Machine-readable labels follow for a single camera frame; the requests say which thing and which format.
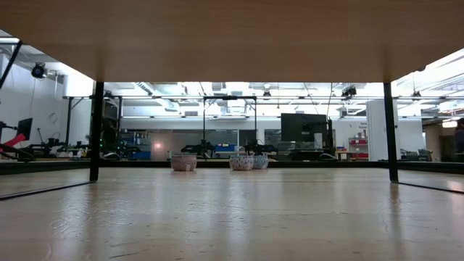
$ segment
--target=light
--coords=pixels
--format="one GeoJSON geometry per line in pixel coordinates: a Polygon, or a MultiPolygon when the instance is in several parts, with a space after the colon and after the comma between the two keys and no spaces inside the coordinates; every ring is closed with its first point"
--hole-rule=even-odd
{"type": "Polygon", "coordinates": [[[257,99],[299,99],[298,96],[257,96],[257,99]]]}
{"type": "Polygon", "coordinates": [[[124,119],[149,119],[150,116],[123,116],[124,119]]]}
{"type": "Polygon", "coordinates": [[[14,37],[1,37],[0,43],[2,44],[17,44],[20,40],[14,37]]]}
{"type": "Polygon", "coordinates": [[[155,118],[180,118],[183,116],[154,116],[155,118]]]}
{"type": "Polygon", "coordinates": [[[457,127],[457,121],[455,121],[455,120],[443,121],[442,127],[443,128],[456,128],[457,127]]]}

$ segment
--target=metal frame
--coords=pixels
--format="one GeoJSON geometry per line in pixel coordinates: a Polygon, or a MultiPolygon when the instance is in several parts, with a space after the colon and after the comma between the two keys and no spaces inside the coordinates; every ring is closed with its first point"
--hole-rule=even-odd
{"type": "Polygon", "coordinates": [[[384,104],[386,121],[386,142],[389,153],[389,174],[391,182],[398,182],[397,142],[394,134],[394,108],[391,83],[384,83],[384,104]]]}
{"type": "Polygon", "coordinates": [[[390,181],[395,184],[464,194],[464,191],[457,191],[457,190],[452,190],[452,189],[447,189],[447,188],[437,188],[437,187],[432,187],[432,186],[424,186],[424,185],[418,185],[414,183],[407,183],[407,182],[399,181],[397,143],[396,143],[396,137],[395,137],[396,126],[394,124],[394,107],[393,107],[391,83],[384,83],[384,102],[385,102],[386,140],[388,144],[388,153],[389,153],[388,169],[389,169],[390,181]]]}
{"type": "Polygon", "coordinates": [[[117,140],[118,144],[120,144],[121,143],[121,119],[123,118],[123,98],[121,96],[119,96],[118,99],[119,99],[119,107],[117,108],[117,137],[116,137],[116,140],[117,140]]]}
{"type": "Polygon", "coordinates": [[[102,118],[103,118],[103,95],[104,83],[97,82],[95,84],[94,98],[92,104],[94,112],[92,114],[92,152],[90,160],[90,181],[97,181],[99,179],[100,167],[100,133],[102,132],[102,118]]]}
{"type": "MultiPolygon", "coordinates": [[[[2,76],[0,78],[0,89],[3,87],[3,84],[4,84],[5,80],[7,79],[8,74],[9,74],[9,71],[12,69],[12,66],[15,63],[15,60],[17,58],[17,55],[19,54],[21,46],[22,46],[22,41],[19,41],[17,43],[17,45],[16,45],[16,48],[14,49],[14,51],[12,53],[11,58],[8,61],[7,67],[5,68],[5,71],[3,72],[3,74],[2,74],[2,76]]],[[[71,109],[72,109],[72,107],[71,107],[72,100],[73,99],[71,98],[69,100],[69,103],[68,103],[66,142],[69,141],[70,113],[71,113],[71,109]]],[[[95,183],[95,182],[96,182],[96,180],[90,179],[89,181],[82,182],[82,183],[76,183],[76,184],[72,184],[72,185],[57,186],[57,187],[52,187],[52,188],[42,188],[42,189],[36,189],[36,190],[32,190],[32,191],[24,191],[24,192],[17,192],[17,193],[13,193],[13,194],[0,195],[0,201],[7,200],[7,199],[14,199],[14,198],[21,197],[21,196],[29,196],[29,195],[34,195],[34,194],[40,194],[40,193],[48,192],[48,191],[56,191],[56,190],[60,190],[60,189],[68,189],[68,188],[72,188],[72,187],[75,187],[75,186],[82,186],[82,185],[87,185],[87,184],[91,184],[91,183],[95,183]]]]}
{"type": "Polygon", "coordinates": [[[65,140],[65,149],[70,144],[70,126],[71,126],[71,111],[73,110],[73,98],[70,97],[67,101],[67,119],[66,119],[66,140],[65,140]]]}
{"type": "Polygon", "coordinates": [[[15,63],[17,54],[20,53],[21,46],[22,46],[22,41],[18,41],[16,43],[16,47],[14,48],[13,54],[12,54],[11,58],[8,61],[7,67],[5,68],[5,71],[3,72],[3,74],[1,75],[1,78],[0,78],[0,90],[3,87],[3,84],[5,83],[5,80],[7,79],[9,71],[12,69],[12,66],[15,63]]]}

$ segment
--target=monitor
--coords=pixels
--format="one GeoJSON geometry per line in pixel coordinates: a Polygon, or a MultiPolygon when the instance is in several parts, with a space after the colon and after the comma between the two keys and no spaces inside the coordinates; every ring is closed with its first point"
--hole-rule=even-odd
{"type": "Polygon", "coordinates": [[[30,138],[30,130],[32,129],[32,118],[20,120],[17,123],[17,132],[16,136],[22,134],[26,137],[25,141],[28,141],[30,138]]]}
{"type": "Polygon", "coordinates": [[[282,141],[315,141],[315,134],[321,133],[323,142],[327,139],[327,116],[299,113],[281,114],[282,141]]]}

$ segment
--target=white column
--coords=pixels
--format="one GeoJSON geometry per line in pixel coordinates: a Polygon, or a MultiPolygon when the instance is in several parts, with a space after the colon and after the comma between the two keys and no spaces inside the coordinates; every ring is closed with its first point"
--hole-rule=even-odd
{"type": "MultiPolygon", "coordinates": [[[[369,160],[387,160],[388,143],[386,141],[386,122],[385,122],[385,106],[383,100],[368,101],[366,104],[368,116],[368,151],[369,160]]],[[[394,124],[395,124],[395,140],[397,144],[397,157],[401,157],[399,153],[399,131],[398,131],[398,111],[397,101],[393,101],[394,108],[394,124]]]]}
{"type": "MultiPolygon", "coordinates": [[[[94,80],[80,74],[79,72],[76,74],[66,75],[64,84],[65,96],[90,96],[94,89],[94,80]]],[[[79,100],[79,98],[73,99],[72,104],[77,104],[79,100]]],[[[62,113],[62,122],[65,123],[64,128],[66,128],[67,100],[64,100],[64,102],[66,107],[65,113],[62,113]]],[[[91,108],[92,101],[90,99],[84,99],[72,109],[70,144],[76,144],[77,141],[82,141],[83,144],[88,143],[86,135],[90,134],[91,108]]]]}
{"type": "Polygon", "coordinates": [[[264,128],[260,126],[258,123],[258,130],[256,133],[256,139],[258,140],[258,144],[264,144],[265,143],[265,135],[264,135],[264,128]]]}

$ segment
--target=ceiling light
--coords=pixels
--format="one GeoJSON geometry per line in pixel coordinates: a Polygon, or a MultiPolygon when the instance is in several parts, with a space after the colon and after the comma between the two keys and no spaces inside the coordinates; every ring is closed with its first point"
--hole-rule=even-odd
{"type": "Polygon", "coordinates": [[[124,119],[149,119],[150,116],[123,116],[124,119]]]}
{"type": "Polygon", "coordinates": [[[443,128],[456,128],[457,127],[457,121],[455,121],[455,120],[443,121],[442,127],[443,128]]]}
{"type": "Polygon", "coordinates": [[[182,116],[154,116],[155,118],[181,118],[182,116]]]}
{"type": "Polygon", "coordinates": [[[0,37],[0,43],[2,44],[16,44],[20,40],[14,37],[0,37]]]}

